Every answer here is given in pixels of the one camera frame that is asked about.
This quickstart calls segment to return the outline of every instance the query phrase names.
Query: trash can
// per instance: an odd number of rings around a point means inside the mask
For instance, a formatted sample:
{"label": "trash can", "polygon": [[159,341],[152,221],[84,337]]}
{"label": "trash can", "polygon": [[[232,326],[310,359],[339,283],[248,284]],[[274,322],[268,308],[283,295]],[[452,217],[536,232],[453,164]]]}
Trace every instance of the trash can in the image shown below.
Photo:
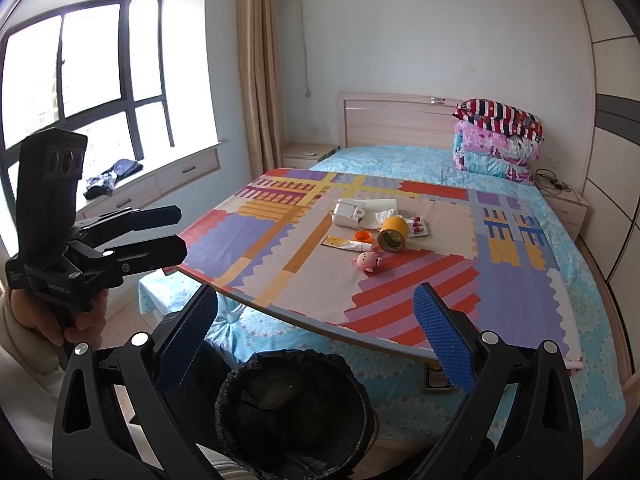
{"label": "trash can", "polygon": [[374,425],[344,359],[314,350],[254,354],[229,373],[216,401],[226,454],[262,480],[345,479]]}

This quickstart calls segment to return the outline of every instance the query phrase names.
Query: cable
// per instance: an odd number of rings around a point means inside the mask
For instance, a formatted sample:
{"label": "cable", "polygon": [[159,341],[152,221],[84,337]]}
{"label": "cable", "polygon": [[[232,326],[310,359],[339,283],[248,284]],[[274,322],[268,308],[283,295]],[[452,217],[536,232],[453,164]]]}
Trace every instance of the cable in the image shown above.
{"label": "cable", "polygon": [[306,35],[305,35],[305,9],[302,0],[298,0],[300,5],[300,31],[302,33],[302,49],[305,53],[305,97],[311,97],[311,88],[309,88],[309,63],[306,55]]}
{"label": "cable", "polygon": [[559,180],[556,174],[547,168],[536,170],[534,181],[538,189],[545,189],[552,195],[559,195],[563,191],[573,191],[567,184]]}
{"label": "cable", "polygon": [[302,0],[298,0],[300,3],[300,29],[302,31],[302,49],[305,51],[305,97],[311,97],[311,88],[309,88],[309,66],[306,58],[306,37],[305,37],[305,9],[302,5]]}

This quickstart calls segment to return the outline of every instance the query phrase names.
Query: pillow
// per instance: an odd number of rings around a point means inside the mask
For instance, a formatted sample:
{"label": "pillow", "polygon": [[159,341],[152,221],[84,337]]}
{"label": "pillow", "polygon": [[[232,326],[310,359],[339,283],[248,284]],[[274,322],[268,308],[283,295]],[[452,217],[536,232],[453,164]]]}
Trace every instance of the pillow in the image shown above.
{"label": "pillow", "polygon": [[460,104],[454,117],[484,130],[542,142],[542,124],[533,114],[487,99],[471,99]]}

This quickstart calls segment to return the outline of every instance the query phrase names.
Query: colorful tablecloth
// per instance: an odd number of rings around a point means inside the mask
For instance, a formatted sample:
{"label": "colorful tablecloth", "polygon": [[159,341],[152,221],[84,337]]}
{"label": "colorful tablecloth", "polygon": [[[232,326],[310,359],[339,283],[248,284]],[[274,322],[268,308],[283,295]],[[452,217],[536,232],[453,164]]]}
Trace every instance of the colorful tablecloth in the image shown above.
{"label": "colorful tablecloth", "polygon": [[[372,272],[357,253],[322,245],[352,239],[332,223],[340,198],[394,199],[429,234],[398,253],[379,250]],[[479,330],[536,348],[558,343],[581,368],[574,313],[558,264],[529,205],[515,196],[334,171],[268,171],[182,232],[178,268],[223,294],[302,328],[407,356],[435,354],[413,313],[429,282]]]}

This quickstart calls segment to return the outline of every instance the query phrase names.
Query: wardrobe door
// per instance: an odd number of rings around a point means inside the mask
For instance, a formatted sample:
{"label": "wardrobe door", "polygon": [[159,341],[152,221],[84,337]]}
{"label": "wardrobe door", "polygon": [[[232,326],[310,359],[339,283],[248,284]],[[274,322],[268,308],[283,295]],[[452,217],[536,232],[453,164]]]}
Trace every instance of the wardrobe door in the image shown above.
{"label": "wardrobe door", "polygon": [[634,225],[631,238],[620,258],[609,285],[613,291],[622,318],[625,320],[631,351],[640,356],[640,228]]}
{"label": "wardrobe door", "polygon": [[583,0],[591,41],[632,36],[633,32],[613,0]]}
{"label": "wardrobe door", "polygon": [[634,36],[593,44],[596,92],[640,101],[640,43]]}
{"label": "wardrobe door", "polygon": [[590,209],[580,234],[606,278],[624,246],[631,220],[588,179],[582,195],[589,202]]}
{"label": "wardrobe door", "polygon": [[613,200],[629,218],[640,198],[640,146],[596,128],[587,178]]}

